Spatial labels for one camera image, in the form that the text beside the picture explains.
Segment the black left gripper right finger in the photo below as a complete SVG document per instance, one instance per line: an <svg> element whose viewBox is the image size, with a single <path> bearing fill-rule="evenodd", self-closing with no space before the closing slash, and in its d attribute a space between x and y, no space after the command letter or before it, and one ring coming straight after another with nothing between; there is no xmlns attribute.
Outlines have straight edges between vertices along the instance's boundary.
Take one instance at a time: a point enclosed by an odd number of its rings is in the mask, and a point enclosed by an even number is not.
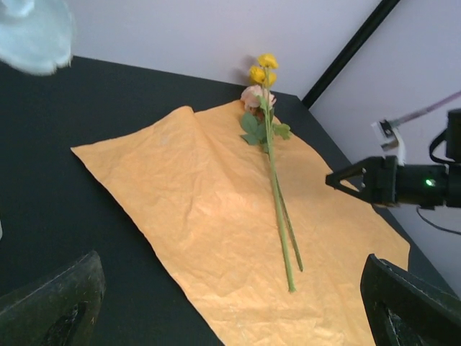
<svg viewBox="0 0 461 346"><path fill-rule="evenodd" d="M460 344L460 299L375 254L360 293L376 345Z"/></svg>

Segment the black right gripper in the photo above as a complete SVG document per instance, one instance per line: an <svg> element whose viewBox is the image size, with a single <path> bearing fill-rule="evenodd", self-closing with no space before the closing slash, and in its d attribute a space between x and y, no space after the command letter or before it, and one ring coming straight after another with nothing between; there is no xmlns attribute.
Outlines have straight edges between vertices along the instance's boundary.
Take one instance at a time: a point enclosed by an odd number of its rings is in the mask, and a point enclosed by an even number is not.
<svg viewBox="0 0 461 346"><path fill-rule="evenodd" d="M397 170L396 156L373 156L327 174L325 183L369 204L395 206Z"/></svg>

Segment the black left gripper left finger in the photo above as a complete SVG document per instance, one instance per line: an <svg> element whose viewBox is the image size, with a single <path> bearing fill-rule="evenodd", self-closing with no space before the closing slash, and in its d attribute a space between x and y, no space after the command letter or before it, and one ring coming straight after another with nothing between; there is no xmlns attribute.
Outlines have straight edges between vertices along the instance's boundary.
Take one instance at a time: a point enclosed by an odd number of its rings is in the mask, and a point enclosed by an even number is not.
<svg viewBox="0 0 461 346"><path fill-rule="evenodd" d="M90 251L1 297L1 344L89 345L104 293L101 259Z"/></svg>

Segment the peach rose flower stem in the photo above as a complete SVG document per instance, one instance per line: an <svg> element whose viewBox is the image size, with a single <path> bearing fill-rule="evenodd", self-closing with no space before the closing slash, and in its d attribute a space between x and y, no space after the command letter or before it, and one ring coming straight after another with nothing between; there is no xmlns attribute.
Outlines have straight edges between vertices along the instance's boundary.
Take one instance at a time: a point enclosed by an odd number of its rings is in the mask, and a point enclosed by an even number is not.
<svg viewBox="0 0 461 346"><path fill-rule="evenodd" d="M267 137L266 137L266 128L264 122L264 112L260 107L259 97L261 96L262 88L259 84L249 86L244 89L241 94L241 101L244 106L244 114L240 120L240 126L244 131L244 134L241 135L242 139L250 146L260 146L262 151L267 154ZM275 123L274 122L274 103L275 96L271 94L271 118L273 119L273 134L279 136L284 140L290 139L291 131L290 127L284 123ZM285 216L285 227L287 230L287 237L290 238L292 243L293 250L295 252L295 258L297 261L297 266L300 271L304 270L303 260L300 254L300 249L297 243L295 230L292 225L292 220L287 209L285 198L282 192L282 188L279 182L279 177L277 174L277 180L279 185L279 191L282 198L282 211Z"/></svg>

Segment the yellow poppy flower stem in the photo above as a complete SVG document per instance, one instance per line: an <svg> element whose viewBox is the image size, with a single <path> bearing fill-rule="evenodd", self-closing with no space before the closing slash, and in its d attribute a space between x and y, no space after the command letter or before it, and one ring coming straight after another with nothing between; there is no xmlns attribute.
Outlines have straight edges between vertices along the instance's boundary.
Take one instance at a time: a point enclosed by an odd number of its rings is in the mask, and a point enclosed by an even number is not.
<svg viewBox="0 0 461 346"><path fill-rule="evenodd" d="M267 154L269 157L269 167L271 174L272 192L274 196L274 205L277 215L277 225L279 230L279 237L282 246L282 255L285 264L285 273L287 276L287 288L289 293L296 291L295 281L292 272L292 265L290 261L290 253L287 242L287 230L285 223L285 216L282 211L282 198L279 191L277 180L277 170L274 160L274 134L273 134L273 119L271 118L271 92L270 87L273 85L276 77L272 78L273 70L279 68L279 64L275 56L271 53L263 53L257 59L258 66L250 68L249 75L252 81L259 84L262 88L261 96L259 97L260 107L264 112L264 122L267 137Z"/></svg>

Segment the orange wrapping paper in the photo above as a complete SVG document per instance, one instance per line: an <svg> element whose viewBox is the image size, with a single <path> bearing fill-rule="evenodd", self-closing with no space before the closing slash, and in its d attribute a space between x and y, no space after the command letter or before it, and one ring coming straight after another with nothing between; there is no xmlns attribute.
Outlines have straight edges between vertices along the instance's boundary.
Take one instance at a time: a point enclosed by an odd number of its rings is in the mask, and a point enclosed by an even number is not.
<svg viewBox="0 0 461 346"><path fill-rule="evenodd" d="M144 234L226 345L373 345L360 279L369 254L405 267L408 243L370 205L327 187L298 137L275 141L303 258L288 291L265 155L241 138L243 105L180 107L73 153Z"/></svg>

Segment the light blue peony stem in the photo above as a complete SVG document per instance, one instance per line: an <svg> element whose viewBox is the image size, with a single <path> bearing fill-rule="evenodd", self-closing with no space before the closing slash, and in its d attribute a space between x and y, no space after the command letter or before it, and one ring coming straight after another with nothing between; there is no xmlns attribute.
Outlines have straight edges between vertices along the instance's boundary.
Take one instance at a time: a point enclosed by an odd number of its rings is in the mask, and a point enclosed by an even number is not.
<svg viewBox="0 0 461 346"><path fill-rule="evenodd" d="M48 76L69 67L76 23L66 1L1 1L1 62Z"/></svg>

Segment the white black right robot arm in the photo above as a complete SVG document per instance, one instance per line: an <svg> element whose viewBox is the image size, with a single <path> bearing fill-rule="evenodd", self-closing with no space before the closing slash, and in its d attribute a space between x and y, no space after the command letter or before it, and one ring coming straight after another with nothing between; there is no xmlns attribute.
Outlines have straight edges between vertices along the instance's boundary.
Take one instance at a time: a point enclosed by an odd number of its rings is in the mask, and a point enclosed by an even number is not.
<svg viewBox="0 0 461 346"><path fill-rule="evenodd" d="M326 185L371 205L460 207L460 109L430 144L433 164L403 164L397 156L371 156L326 175Z"/></svg>

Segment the black right frame post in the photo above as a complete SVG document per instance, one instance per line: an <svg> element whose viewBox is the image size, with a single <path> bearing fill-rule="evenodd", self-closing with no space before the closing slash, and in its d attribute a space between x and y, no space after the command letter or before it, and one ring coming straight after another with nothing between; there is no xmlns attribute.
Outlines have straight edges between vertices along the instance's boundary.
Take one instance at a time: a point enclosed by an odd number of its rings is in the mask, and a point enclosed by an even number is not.
<svg viewBox="0 0 461 346"><path fill-rule="evenodd" d="M388 15L397 7L400 0L382 0L366 18L348 43L322 73L317 82L303 97L302 103L310 109L327 90L332 82L344 70L350 60L359 52L362 46L371 38L373 33L385 21Z"/></svg>

